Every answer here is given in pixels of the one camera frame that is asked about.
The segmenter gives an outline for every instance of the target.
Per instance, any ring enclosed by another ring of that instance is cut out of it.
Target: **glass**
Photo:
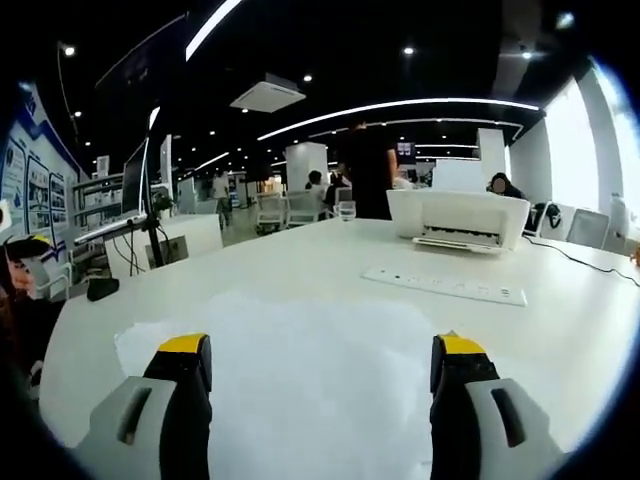
[[[338,217],[344,222],[349,222],[356,218],[356,202],[340,202],[338,203]]]

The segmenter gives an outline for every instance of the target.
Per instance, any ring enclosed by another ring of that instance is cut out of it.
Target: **floor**
[[[222,229],[222,243],[225,247],[258,238],[255,228],[256,211],[256,205],[245,209],[234,208],[231,226]]]

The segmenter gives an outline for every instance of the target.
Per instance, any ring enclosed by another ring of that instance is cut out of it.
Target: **ceiling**
[[[231,153],[199,173],[223,166],[252,170],[282,160],[283,149],[295,140],[326,143],[331,157],[342,135],[331,132],[346,128],[353,116],[257,141],[303,120],[416,98],[493,98],[544,107],[585,65],[571,32],[555,28],[562,11],[558,2],[395,0],[391,7],[367,0],[244,0],[187,63],[186,44],[223,2],[173,3],[143,0],[133,11],[122,0],[99,7],[64,2],[66,14],[48,39],[38,84],[52,121],[87,171],[98,155],[110,155],[112,169],[120,169],[144,138],[155,106],[161,107],[159,131],[179,137],[173,141],[176,175],[224,152]],[[60,56],[59,68],[58,41],[77,49],[74,57]],[[413,55],[403,53],[407,46],[415,49]],[[522,58],[521,48],[533,58]],[[296,83],[306,99],[271,114],[229,106],[265,73]],[[304,82],[305,75],[312,81]],[[69,111],[82,111],[80,118],[69,117],[60,77]],[[451,103],[374,109],[359,117],[390,122],[374,128],[418,144],[473,145],[480,126],[503,128],[510,142],[542,115]],[[431,121],[391,123],[420,119]],[[418,150],[421,155],[473,154],[453,147]]]

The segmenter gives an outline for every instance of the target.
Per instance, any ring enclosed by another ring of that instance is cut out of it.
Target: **poster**
[[[21,85],[24,104],[18,110],[9,135],[2,144],[0,197],[9,203],[10,236],[40,234],[53,248],[43,261],[64,259],[63,236],[70,226],[67,191],[84,175],[62,144],[42,107],[35,85]]]

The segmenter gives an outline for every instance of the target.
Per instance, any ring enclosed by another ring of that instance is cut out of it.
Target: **printer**
[[[493,193],[388,190],[396,234],[421,245],[478,253],[513,250],[530,204]]]

